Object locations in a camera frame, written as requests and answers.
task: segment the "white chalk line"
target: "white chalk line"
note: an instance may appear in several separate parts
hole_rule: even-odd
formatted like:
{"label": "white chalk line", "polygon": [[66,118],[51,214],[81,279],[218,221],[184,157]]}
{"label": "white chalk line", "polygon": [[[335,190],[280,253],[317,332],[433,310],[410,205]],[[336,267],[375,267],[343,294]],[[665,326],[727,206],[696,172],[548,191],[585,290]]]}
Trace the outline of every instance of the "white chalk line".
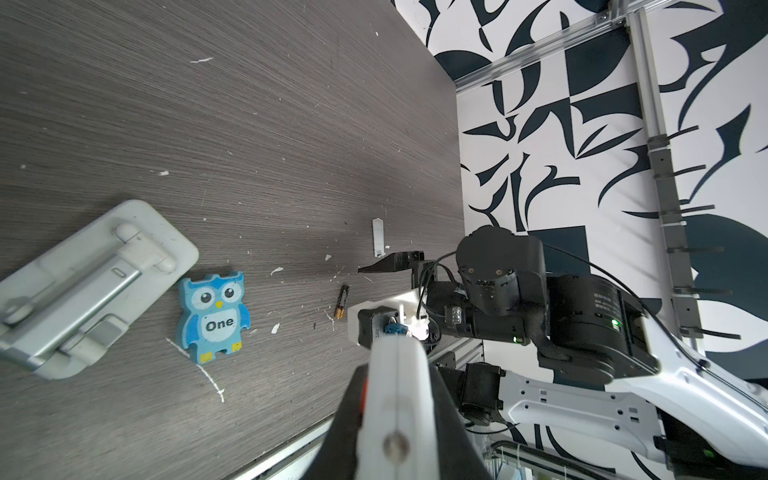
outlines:
{"label": "white chalk line", "polygon": [[[173,340],[169,339],[168,337],[165,337],[165,341],[166,341],[166,342],[168,342],[168,343],[170,343],[171,345],[175,346],[175,347],[176,347],[176,350],[178,350],[178,351],[179,351],[179,353],[181,353],[181,355],[184,355],[184,356],[186,356],[187,358],[190,358],[190,354],[189,354],[189,353],[188,353],[186,350],[184,350],[184,349],[182,349],[180,346],[178,346],[176,343],[174,343],[174,341],[173,341]],[[216,384],[216,382],[214,382],[214,379],[213,379],[213,377],[211,377],[211,376],[208,374],[208,372],[206,372],[206,371],[205,371],[205,369],[203,368],[203,366],[202,366],[202,365],[197,365],[196,363],[195,363],[194,365],[195,365],[195,366],[196,366],[198,369],[200,369],[200,371],[203,373],[203,375],[205,375],[205,377],[206,377],[206,378],[207,378],[207,379],[210,381],[210,383],[211,383],[211,384],[214,386],[214,388],[216,389],[216,393],[218,393],[218,394],[219,394],[219,397],[221,398],[221,402],[222,402],[222,403],[224,403],[224,389],[220,389],[220,388],[219,388],[219,386]]]}

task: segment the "metal frame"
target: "metal frame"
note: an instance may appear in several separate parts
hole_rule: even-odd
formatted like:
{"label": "metal frame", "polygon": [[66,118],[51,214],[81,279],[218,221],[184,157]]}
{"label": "metal frame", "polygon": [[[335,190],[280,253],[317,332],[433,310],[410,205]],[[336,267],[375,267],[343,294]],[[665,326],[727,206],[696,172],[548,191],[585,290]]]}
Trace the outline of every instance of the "metal frame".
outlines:
{"label": "metal frame", "polygon": [[499,58],[490,65],[457,78],[455,81],[456,94],[479,87],[511,71],[528,67],[553,53],[599,37],[614,28],[619,28],[625,24],[630,12],[635,12],[641,8],[649,11],[655,10],[675,1],[634,0],[630,2],[629,0],[612,0],[610,8],[605,12],[597,13],[581,22],[574,23],[570,27],[526,45],[506,57]]}
{"label": "metal frame", "polygon": [[[467,363],[480,362],[484,358],[481,340],[461,338],[453,343],[438,345],[429,354],[429,362],[435,362],[449,352],[453,352],[456,356],[457,369],[464,368]],[[282,445],[263,453],[251,463],[226,476],[225,480],[277,479],[277,475],[280,475],[293,462],[306,459],[308,455],[312,458],[317,453],[331,423],[333,423],[333,415],[328,415]]]}
{"label": "metal frame", "polygon": [[672,307],[676,320],[678,336],[690,337],[690,343],[696,348],[696,338],[703,338],[701,318],[697,303],[698,290],[690,269],[690,249],[685,233],[683,214],[697,209],[681,210],[677,195],[672,152],[667,128],[664,124],[664,111],[661,106],[661,94],[656,75],[654,54],[650,44],[648,20],[644,8],[631,12],[627,16],[631,46],[637,66],[637,88],[643,108],[643,119],[648,134],[648,157],[650,168],[654,172],[657,198],[659,201],[659,219],[664,234],[664,243],[669,261],[672,282]]}

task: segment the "owl eye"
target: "owl eye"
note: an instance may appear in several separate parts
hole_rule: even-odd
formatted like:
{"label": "owl eye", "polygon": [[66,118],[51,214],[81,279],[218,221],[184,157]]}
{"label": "owl eye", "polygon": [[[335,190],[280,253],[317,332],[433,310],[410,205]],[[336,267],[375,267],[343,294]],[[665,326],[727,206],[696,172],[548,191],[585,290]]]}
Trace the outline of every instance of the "owl eye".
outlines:
{"label": "owl eye", "polygon": [[221,299],[227,303],[235,303],[243,297],[243,287],[239,283],[229,282],[221,287]]}
{"label": "owl eye", "polygon": [[214,299],[214,295],[216,295],[216,292],[214,292],[213,289],[203,286],[195,290],[192,294],[192,306],[197,310],[205,310],[210,306],[210,303]]}

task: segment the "white bracket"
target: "white bracket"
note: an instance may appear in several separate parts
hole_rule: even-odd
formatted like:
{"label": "white bracket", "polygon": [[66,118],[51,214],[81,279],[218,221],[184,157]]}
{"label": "white bracket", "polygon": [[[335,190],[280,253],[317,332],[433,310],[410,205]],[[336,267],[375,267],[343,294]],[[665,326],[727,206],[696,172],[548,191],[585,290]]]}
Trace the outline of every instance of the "white bracket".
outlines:
{"label": "white bracket", "polygon": [[541,423],[620,445],[654,462],[664,452],[654,446],[661,436],[656,407],[633,393],[610,393],[527,379],[507,371],[501,377],[499,410],[512,423]]}
{"label": "white bracket", "polygon": [[72,376],[197,258],[149,204],[123,202],[0,282],[0,353],[46,379]]}
{"label": "white bracket", "polygon": [[737,378],[679,340],[673,342],[652,319],[642,321],[660,372],[614,380],[607,388],[642,396],[734,463],[768,468],[768,390]]}

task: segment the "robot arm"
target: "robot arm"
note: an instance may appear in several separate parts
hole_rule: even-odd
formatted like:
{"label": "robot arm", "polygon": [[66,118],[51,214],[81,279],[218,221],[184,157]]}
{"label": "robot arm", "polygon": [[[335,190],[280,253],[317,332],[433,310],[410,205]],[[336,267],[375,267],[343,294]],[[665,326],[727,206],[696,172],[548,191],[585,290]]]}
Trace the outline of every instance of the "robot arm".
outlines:
{"label": "robot arm", "polygon": [[[458,245],[456,263],[460,283],[438,281],[422,252],[393,253],[361,271],[410,269],[416,298],[422,288],[428,292],[422,314],[442,333],[533,342],[540,367],[614,390],[539,385],[483,364],[465,372],[441,369],[467,419],[477,425],[538,422],[590,432],[656,461],[666,456],[686,463],[696,450],[734,475],[740,475],[739,468],[766,474],[768,392],[685,346],[648,318],[634,295],[600,276],[548,275],[541,241],[500,227],[481,227],[467,236]],[[375,332],[397,318],[392,312],[401,298],[368,302],[363,311],[350,307],[359,331],[352,340],[375,345]]]}

